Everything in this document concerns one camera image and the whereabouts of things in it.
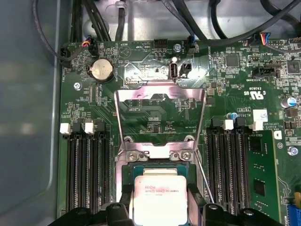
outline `green circuit board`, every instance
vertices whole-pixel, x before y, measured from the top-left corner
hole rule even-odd
[[[288,225],[287,205],[294,202],[294,192],[300,192],[301,157],[291,156],[290,146],[301,146],[301,56],[282,54],[264,46],[248,46],[246,41],[231,46],[208,48],[197,42],[193,54],[187,54],[184,40],[168,40],[157,48],[154,41],[105,42],[98,44],[99,58],[106,58],[114,66],[114,78],[105,84],[96,82],[87,74],[87,65],[95,61],[84,50],[62,69],[61,123],[104,122],[107,131],[107,191],[109,202],[116,201],[115,162],[120,140],[114,92],[120,89],[138,89],[152,80],[168,80],[172,57],[177,57],[178,70],[190,63],[187,78],[175,80],[182,88],[203,88],[206,91],[205,115],[200,134],[199,150],[208,172],[207,128],[212,118],[221,121],[228,113],[237,113],[246,120],[263,122],[263,131],[252,131],[248,137],[249,207],[260,210],[273,219]],[[297,47],[289,40],[270,42],[281,48]],[[173,51],[175,44],[182,51]],[[74,52],[80,43],[68,44]],[[276,75],[254,76],[257,68],[274,68]],[[74,88],[78,82],[79,90]],[[297,99],[296,110],[281,106],[287,97]],[[193,99],[172,101],[165,94],[151,100],[132,100],[120,104],[124,135],[135,142],[164,145],[183,141],[195,134],[202,104]],[[259,145],[252,146],[252,140]],[[62,138],[59,158],[58,216],[66,211],[68,141]]]

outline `ram slot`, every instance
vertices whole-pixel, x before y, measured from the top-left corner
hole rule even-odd
[[[67,189],[66,189],[66,211],[75,208],[75,164],[76,164],[76,141],[68,138],[67,141]]]
[[[107,147],[106,137],[104,135],[100,135],[100,147],[101,147],[101,172],[102,172],[102,189],[101,189],[101,203],[110,202],[110,151]]]
[[[248,152],[249,152],[249,144],[248,144],[248,132],[243,133],[241,135],[240,143],[241,147],[243,148],[241,152],[241,159],[242,159],[242,168],[245,169],[242,171],[243,174],[243,188],[244,188],[244,208],[250,207],[251,205],[251,193],[250,193],[250,179],[249,179],[249,164],[248,164]]]
[[[236,131],[235,135],[235,144],[236,144],[236,169],[237,169],[237,190],[238,190],[238,210],[244,208],[244,196],[245,196],[245,185],[243,183],[244,181],[244,175],[243,172],[246,170],[243,167],[242,161],[243,156],[242,152],[244,151],[241,146],[241,134],[239,134],[238,131]]]
[[[235,134],[229,132],[226,135],[229,151],[230,151],[230,167],[231,167],[231,189],[232,189],[232,209],[233,214],[236,215],[238,213],[238,189],[237,189],[237,158],[236,158],[236,142],[235,142]]]
[[[213,199],[218,202],[218,166],[216,164],[216,156],[218,152],[218,143],[219,137],[217,134],[213,134],[212,131],[208,131],[207,137],[207,156],[208,156],[208,175],[209,175],[209,186]]]
[[[98,146],[98,135],[95,134],[92,139],[90,139],[90,174],[89,174],[89,184],[90,184],[90,209],[93,214],[98,212],[98,168],[99,168],[99,146]]]
[[[87,139],[84,135],[77,136],[77,207],[86,206],[86,183],[87,183]]]
[[[221,205],[222,206],[226,206],[229,203],[230,200],[230,195],[229,195],[229,190],[228,190],[228,181],[225,179],[226,177],[226,173],[224,170],[224,166],[225,166],[225,148],[224,148],[224,142],[223,142],[223,135],[219,135],[220,139],[219,139],[219,149],[218,151],[218,155],[219,155],[219,171],[220,171],[220,191],[221,191]]]
[[[226,135],[222,135],[222,148],[221,148],[221,156],[223,156],[223,165],[222,171],[224,175],[224,183],[223,186],[225,188],[225,196],[224,196],[224,207],[228,212],[232,212],[232,189],[231,189],[231,161],[230,161],[230,152],[229,152],[229,143]]]

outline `white dimm latch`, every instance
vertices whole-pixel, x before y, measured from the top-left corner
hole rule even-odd
[[[253,131],[262,131],[263,130],[263,121],[255,121],[252,125],[249,125],[249,128]]]
[[[233,120],[232,119],[224,120],[224,124],[222,127],[224,130],[233,130],[234,129]]]
[[[70,135],[71,134],[71,126],[69,123],[61,123],[60,126],[60,133],[64,135]]]
[[[94,134],[95,132],[95,127],[93,122],[86,122],[85,123],[85,133],[87,134]]]

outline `internal usb port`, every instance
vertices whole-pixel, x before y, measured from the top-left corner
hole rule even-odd
[[[178,65],[176,63],[171,63],[169,65],[169,78],[176,79],[178,77]]]

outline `blue capacitor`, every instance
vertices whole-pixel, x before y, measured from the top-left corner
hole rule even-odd
[[[280,104],[283,108],[295,107],[297,105],[297,100],[294,97],[284,98]]]
[[[235,112],[227,114],[227,119],[235,120],[237,117],[238,117],[238,114]]]

